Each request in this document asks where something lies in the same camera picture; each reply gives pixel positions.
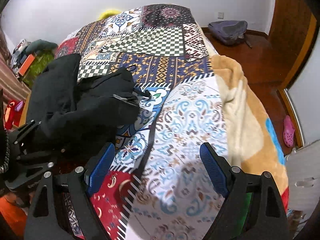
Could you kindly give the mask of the orange sleeve forearm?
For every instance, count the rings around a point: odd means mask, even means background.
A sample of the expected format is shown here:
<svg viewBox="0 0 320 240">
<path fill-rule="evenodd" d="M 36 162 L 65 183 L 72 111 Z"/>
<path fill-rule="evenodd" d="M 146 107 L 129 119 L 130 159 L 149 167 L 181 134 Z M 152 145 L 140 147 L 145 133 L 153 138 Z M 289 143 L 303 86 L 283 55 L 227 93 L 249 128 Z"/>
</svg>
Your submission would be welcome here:
<svg viewBox="0 0 320 240">
<path fill-rule="evenodd" d="M 23 238 L 27 221 L 27 215 L 24 211 L 20 207 L 8 202 L 5 197 L 1 197 L 1 214 L 13 232 L 18 237 Z"/>
</svg>

